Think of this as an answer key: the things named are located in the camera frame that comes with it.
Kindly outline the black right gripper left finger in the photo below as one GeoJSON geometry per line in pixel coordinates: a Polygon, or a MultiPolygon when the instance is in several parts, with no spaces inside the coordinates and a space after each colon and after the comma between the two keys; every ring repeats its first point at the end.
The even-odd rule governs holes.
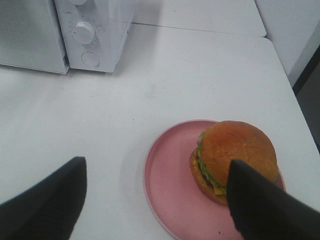
{"type": "Polygon", "coordinates": [[[68,240],[87,194],[87,164],[74,157],[0,205],[2,240],[68,240]]]}

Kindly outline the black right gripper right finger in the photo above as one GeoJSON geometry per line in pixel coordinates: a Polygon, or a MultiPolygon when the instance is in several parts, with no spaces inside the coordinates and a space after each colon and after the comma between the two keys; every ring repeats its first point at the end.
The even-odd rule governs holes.
{"type": "Polygon", "coordinates": [[[318,240],[320,213],[287,194],[244,161],[232,160],[227,203],[245,240],[318,240]]]}

